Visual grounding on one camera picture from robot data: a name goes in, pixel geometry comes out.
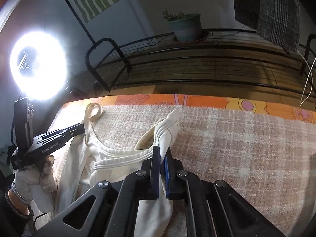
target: potted plant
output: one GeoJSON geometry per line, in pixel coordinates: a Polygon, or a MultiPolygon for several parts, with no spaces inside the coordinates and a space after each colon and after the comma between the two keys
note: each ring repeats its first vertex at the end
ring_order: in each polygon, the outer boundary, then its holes
{"type": "Polygon", "coordinates": [[[170,29],[174,32],[179,42],[192,42],[202,36],[200,14],[169,14],[165,9],[164,19],[168,20],[170,29]]]}

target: checkered blanket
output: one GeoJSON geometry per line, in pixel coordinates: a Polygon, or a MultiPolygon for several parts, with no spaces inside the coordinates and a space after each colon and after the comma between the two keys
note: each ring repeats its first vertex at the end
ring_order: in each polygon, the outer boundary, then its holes
{"type": "Polygon", "coordinates": [[[285,50],[296,52],[300,38],[298,0],[260,0],[257,34],[285,50]]]}
{"type": "Polygon", "coordinates": [[[234,0],[235,19],[265,40],[296,52],[300,38],[298,0],[234,0]]]}
{"type": "MultiPolygon", "coordinates": [[[[133,149],[158,119],[176,108],[183,117],[171,148],[173,157],[202,180],[225,180],[285,235],[300,236],[315,213],[316,125],[249,111],[114,105],[102,107],[102,117],[93,128],[107,147],[133,149]]],[[[59,127],[73,114],[74,108],[64,109],[52,126],[59,127]]],[[[141,148],[152,142],[148,140],[141,148]]],[[[69,142],[53,153],[57,181],[68,147],[69,142]]],[[[33,205],[35,215],[41,214],[33,205]]],[[[40,217],[37,228],[52,217],[51,213],[40,217]]],[[[186,236],[182,202],[174,202],[164,233],[164,237],[169,236],[186,236]]]]}

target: white cable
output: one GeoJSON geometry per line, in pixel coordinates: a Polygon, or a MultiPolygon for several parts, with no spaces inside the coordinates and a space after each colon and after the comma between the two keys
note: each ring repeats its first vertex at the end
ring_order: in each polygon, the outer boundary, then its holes
{"type": "Polygon", "coordinates": [[[303,60],[305,61],[306,65],[308,66],[308,69],[309,69],[309,74],[308,74],[308,76],[307,76],[307,79],[306,79],[306,82],[305,82],[305,86],[304,86],[304,90],[303,90],[302,97],[301,97],[301,105],[300,105],[300,106],[302,106],[303,102],[304,102],[304,101],[311,95],[311,93],[312,93],[313,74],[311,75],[311,77],[312,77],[311,91],[309,92],[309,95],[302,101],[303,95],[304,95],[304,92],[305,92],[305,88],[306,88],[306,85],[307,85],[307,82],[308,82],[308,78],[309,78],[309,75],[312,73],[312,69],[313,69],[314,63],[315,63],[315,61],[316,61],[316,57],[315,57],[315,60],[314,60],[314,62],[313,62],[313,64],[312,64],[312,67],[310,68],[310,67],[309,67],[309,64],[307,63],[307,61],[305,60],[305,58],[303,57],[303,55],[302,55],[299,51],[297,51],[297,52],[299,53],[299,55],[301,55],[301,57],[303,58],[303,60]]]}

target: green plant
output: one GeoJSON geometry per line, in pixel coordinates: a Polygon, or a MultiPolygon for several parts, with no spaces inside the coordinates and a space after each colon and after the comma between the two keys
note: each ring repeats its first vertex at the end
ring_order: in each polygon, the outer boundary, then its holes
{"type": "Polygon", "coordinates": [[[179,12],[178,14],[169,14],[166,9],[162,15],[163,15],[163,18],[168,21],[181,20],[188,17],[188,15],[184,14],[183,12],[179,12]]]}

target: bracelet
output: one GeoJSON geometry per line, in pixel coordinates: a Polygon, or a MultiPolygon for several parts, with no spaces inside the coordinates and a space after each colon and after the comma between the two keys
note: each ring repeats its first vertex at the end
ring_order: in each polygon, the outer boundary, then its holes
{"type": "Polygon", "coordinates": [[[5,197],[6,201],[7,201],[7,204],[8,204],[9,207],[12,209],[12,211],[13,211],[16,215],[18,215],[19,217],[21,217],[21,218],[24,218],[24,219],[31,219],[31,218],[33,218],[34,213],[33,213],[32,209],[31,209],[31,206],[30,206],[30,205],[28,206],[28,210],[29,210],[30,214],[25,215],[25,214],[21,213],[21,212],[13,205],[13,203],[11,202],[11,200],[10,200],[10,198],[9,198],[8,192],[9,192],[9,189],[7,189],[7,190],[4,192],[4,197],[5,197]]]}
{"type": "Polygon", "coordinates": [[[31,203],[31,201],[28,201],[28,200],[26,200],[25,198],[23,198],[22,195],[18,192],[18,190],[17,190],[16,187],[15,187],[15,179],[14,179],[14,181],[12,182],[11,189],[12,189],[12,191],[14,192],[14,194],[17,196],[17,198],[18,198],[22,203],[24,203],[24,204],[26,204],[26,205],[31,203]]]}

